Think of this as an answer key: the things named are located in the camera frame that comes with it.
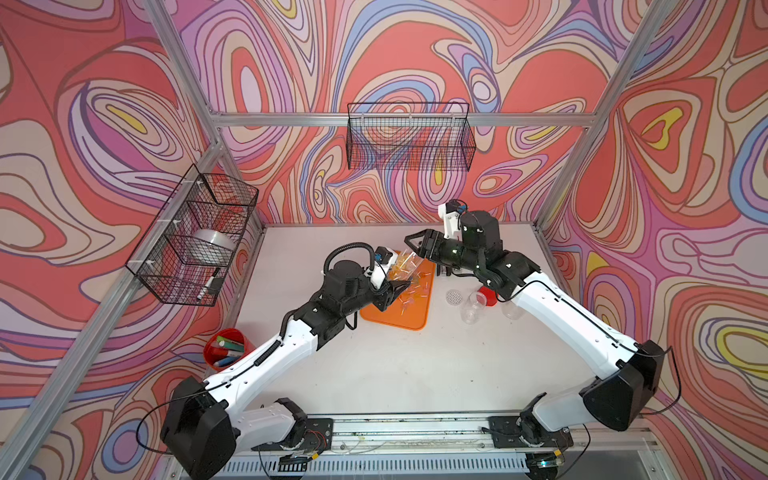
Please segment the red jar lid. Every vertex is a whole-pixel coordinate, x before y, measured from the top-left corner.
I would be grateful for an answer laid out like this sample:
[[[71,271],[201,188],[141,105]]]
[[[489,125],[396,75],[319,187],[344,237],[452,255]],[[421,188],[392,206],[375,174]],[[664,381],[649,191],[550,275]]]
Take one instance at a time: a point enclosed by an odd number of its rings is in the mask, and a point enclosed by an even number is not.
[[[485,305],[487,307],[493,307],[498,303],[496,293],[490,288],[483,286],[478,290],[478,293],[485,299]]]

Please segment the red lid candy jar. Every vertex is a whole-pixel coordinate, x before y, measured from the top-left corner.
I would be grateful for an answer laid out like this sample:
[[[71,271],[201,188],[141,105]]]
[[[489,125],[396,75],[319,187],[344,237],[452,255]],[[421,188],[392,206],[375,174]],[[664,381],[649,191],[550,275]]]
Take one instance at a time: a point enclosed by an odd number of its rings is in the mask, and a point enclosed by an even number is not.
[[[503,315],[512,321],[521,320],[526,314],[526,311],[513,300],[503,302],[501,304],[501,310]]]

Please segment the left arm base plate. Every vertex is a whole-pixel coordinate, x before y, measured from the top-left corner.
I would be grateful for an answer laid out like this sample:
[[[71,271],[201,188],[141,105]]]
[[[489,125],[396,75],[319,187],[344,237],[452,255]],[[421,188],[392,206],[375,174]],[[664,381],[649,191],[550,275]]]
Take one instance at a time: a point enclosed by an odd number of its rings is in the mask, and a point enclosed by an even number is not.
[[[299,421],[288,436],[280,442],[264,443],[252,447],[254,452],[322,453],[332,447],[334,420],[330,417],[309,418]]]

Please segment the patterned lid candy jar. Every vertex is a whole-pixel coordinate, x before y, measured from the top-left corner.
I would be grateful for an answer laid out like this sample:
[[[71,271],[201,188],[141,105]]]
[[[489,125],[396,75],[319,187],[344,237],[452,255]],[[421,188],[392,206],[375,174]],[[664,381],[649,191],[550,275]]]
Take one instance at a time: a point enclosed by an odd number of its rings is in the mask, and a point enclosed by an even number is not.
[[[391,281],[408,280],[411,283],[417,283],[422,262],[423,258],[409,248],[397,251],[394,264],[388,272],[388,279]]]

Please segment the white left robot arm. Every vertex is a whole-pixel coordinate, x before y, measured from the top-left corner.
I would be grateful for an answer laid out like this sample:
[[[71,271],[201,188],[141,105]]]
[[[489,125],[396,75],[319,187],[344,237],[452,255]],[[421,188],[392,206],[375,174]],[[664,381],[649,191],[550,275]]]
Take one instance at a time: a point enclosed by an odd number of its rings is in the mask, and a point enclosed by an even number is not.
[[[250,403],[279,376],[324,347],[347,326],[349,316],[373,305],[384,312],[410,286],[391,280],[380,264],[364,269],[341,260],[323,273],[309,300],[284,317],[277,335],[232,366],[173,391],[160,440],[192,479],[210,479],[243,450],[295,443],[305,431],[304,412],[280,398],[254,411]]]

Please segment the white lid candy jar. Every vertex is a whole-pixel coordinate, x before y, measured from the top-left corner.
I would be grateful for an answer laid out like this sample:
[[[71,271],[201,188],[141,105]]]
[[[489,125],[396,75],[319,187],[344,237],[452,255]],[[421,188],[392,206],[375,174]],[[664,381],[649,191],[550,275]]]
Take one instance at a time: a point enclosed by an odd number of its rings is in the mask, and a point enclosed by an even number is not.
[[[461,320],[467,325],[476,324],[486,306],[486,297],[479,291],[472,292],[460,307]]]

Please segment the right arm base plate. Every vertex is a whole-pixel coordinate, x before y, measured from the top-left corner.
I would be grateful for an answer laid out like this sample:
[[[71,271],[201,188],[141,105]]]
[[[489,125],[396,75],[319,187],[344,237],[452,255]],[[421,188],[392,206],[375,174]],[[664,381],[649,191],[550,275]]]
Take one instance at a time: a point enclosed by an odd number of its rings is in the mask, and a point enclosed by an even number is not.
[[[567,450],[574,445],[564,429],[550,432],[532,416],[491,416],[481,431],[491,436],[498,449]]]

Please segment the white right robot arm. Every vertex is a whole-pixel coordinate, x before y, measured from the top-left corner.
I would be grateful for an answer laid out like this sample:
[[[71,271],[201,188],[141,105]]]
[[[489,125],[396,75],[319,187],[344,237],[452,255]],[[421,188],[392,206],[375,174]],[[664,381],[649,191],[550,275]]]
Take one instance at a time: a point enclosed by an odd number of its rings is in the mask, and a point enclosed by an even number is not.
[[[449,206],[443,231],[424,229],[405,237],[420,258],[462,270],[503,303],[531,314],[587,364],[593,378],[555,395],[542,393],[520,412],[517,427],[529,443],[549,432],[598,422],[627,430],[657,392],[666,351],[621,333],[561,290],[525,254],[504,248],[499,222],[485,211]]]

